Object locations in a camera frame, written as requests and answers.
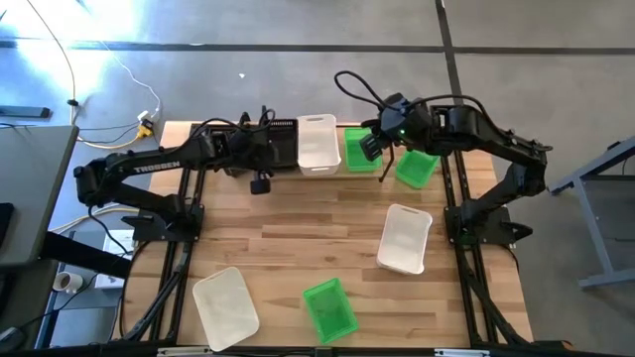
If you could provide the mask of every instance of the wooden table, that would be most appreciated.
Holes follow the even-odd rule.
[[[182,143],[190,126],[191,122],[168,122],[162,145]],[[402,153],[397,150],[397,157]],[[470,190],[478,197],[496,183],[491,158],[482,152],[466,153],[464,157]],[[457,182],[454,166],[452,171]],[[150,190],[176,193],[180,177],[181,171],[154,174]],[[394,169],[383,183],[369,174],[356,178],[345,167],[330,178],[286,176],[272,181],[271,193],[256,196],[249,193],[250,180],[251,175],[230,178],[223,172],[206,176],[202,197],[205,220],[191,259],[180,345],[206,344],[191,287],[227,267],[237,267],[244,276],[260,317],[260,329],[242,345],[318,345],[302,292],[335,277],[341,279],[348,294],[359,330],[332,345],[469,345],[455,256],[445,236],[441,167],[423,189],[412,189],[395,180]],[[455,195],[460,199],[457,189]],[[434,218],[426,270],[419,276],[377,267],[386,210],[392,203],[423,209]],[[157,293],[165,251],[166,244],[152,243],[135,263],[125,297],[126,330]],[[531,340],[512,257],[500,247],[484,246],[483,258],[493,300],[516,330]],[[171,306],[169,300],[166,318]],[[485,336],[480,306],[476,314],[481,336]]]

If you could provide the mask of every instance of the desk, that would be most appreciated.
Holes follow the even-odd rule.
[[[182,143],[190,126],[191,122],[168,122],[162,145]],[[403,150],[396,151],[397,157],[402,154]],[[478,197],[496,183],[491,158],[482,152],[466,153],[464,157],[470,190]],[[383,183],[364,176],[282,177],[272,181],[271,193],[253,196],[249,194],[250,175],[207,175],[202,197],[205,221],[200,240],[194,245],[178,343],[206,344],[191,287],[214,272],[234,266],[244,276],[260,317],[259,331],[241,345],[318,345],[302,291],[338,277],[357,316],[359,330],[332,345],[468,346],[455,256],[445,236],[441,168],[420,190],[395,180],[393,170]],[[176,193],[180,177],[180,171],[156,173],[150,190]],[[455,195],[460,197],[457,189]],[[426,270],[419,276],[380,269],[375,262],[386,210],[392,203],[423,209],[434,219]],[[124,322],[128,330],[157,292],[165,251],[166,244],[150,244],[132,270],[125,297]],[[483,246],[483,258],[493,300],[516,330],[531,340],[514,261],[508,252],[493,246]],[[165,317],[169,318],[170,301],[167,307]],[[484,336],[482,310],[476,308]]]

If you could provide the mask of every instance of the white plastic basket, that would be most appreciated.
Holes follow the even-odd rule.
[[[227,268],[194,284],[196,308],[209,348],[219,352],[253,335],[260,320],[240,271]]]
[[[392,204],[386,215],[377,264],[403,274],[421,274],[432,224],[433,217],[429,213]]]
[[[330,114],[298,117],[298,165],[302,174],[333,175],[340,162],[335,117]]]

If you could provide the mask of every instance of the gray floor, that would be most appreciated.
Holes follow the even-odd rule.
[[[176,0],[87,1],[90,18],[75,1],[35,1],[65,40],[153,44],[441,46],[434,0]],[[445,0],[450,33],[462,47],[633,48],[635,2],[592,0]],[[49,35],[24,2],[6,5],[0,41]],[[62,13],[70,16],[63,19]],[[237,119],[261,104],[279,117],[330,112],[340,121],[361,121],[371,106],[343,96],[332,83],[340,69],[366,77],[383,95],[449,92],[444,54],[116,52],[164,101],[165,120]],[[69,51],[83,104],[80,127],[134,122],[154,108],[153,97],[132,83],[106,51]],[[44,105],[46,124],[65,124],[70,81],[59,49],[50,41],[21,41],[0,49],[0,99],[5,104]],[[548,181],[568,174],[617,140],[635,134],[635,57],[458,55],[462,91],[479,98],[492,118],[555,147]],[[120,131],[85,132],[107,140]],[[133,149],[155,147],[151,139]],[[71,167],[107,152],[77,144]],[[635,174],[635,162],[626,172]],[[499,177],[506,164],[495,162]],[[132,179],[147,185],[147,178]],[[632,354],[635,350],[635,284],[582,292],[577,279],[599,273],[589,235],[570,192],[546,193],[510,205],[515,220],[535,229],[518,245],[521,279],[534,335],[566,339],[577,348]],[[52,226],[85,214],[67,174]],[[112,228],[125,228],[116,216]],[[82,229],[94,230],[86,223]],[[54,344],[106,338],[104,313],[62,316]],[[71,339],[76,323],[89,333]]]

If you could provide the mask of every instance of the green plastic basket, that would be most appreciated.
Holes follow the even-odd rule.
[[[418,151],[406,152],[397,165],[395,176],[414,188],[421,188],[428,183],[438,162],[439,157],[436,156]]]
[[[344,129],[344,157],[346,166],[352,173],[372,173],[381,168],[381,157],[369,162],[359,146],[359,141],[368,134],[368,128]]]
[[[303,295],[322,344],[330,343],[359,328],[338,278],[312,287],[304,291]]]

